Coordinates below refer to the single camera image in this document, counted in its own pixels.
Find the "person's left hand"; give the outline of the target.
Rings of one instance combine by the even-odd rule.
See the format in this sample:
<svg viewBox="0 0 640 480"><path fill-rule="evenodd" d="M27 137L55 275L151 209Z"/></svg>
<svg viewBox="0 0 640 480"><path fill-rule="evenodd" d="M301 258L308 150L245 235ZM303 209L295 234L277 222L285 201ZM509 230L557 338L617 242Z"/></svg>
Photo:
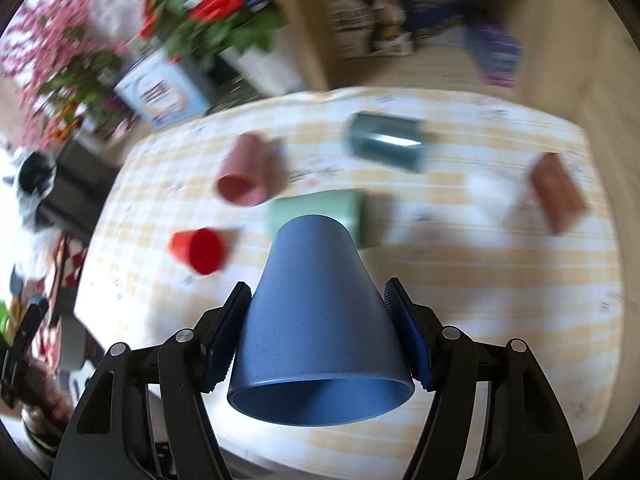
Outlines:
<svg viewBox="0 0 640 480"><path fill-rule="evenodd" d="M55 385L51 374L42 366L29 365L21 388L24 416L30 428L41 429L45 422L66 425L73 415L73 405Z"/></svg>

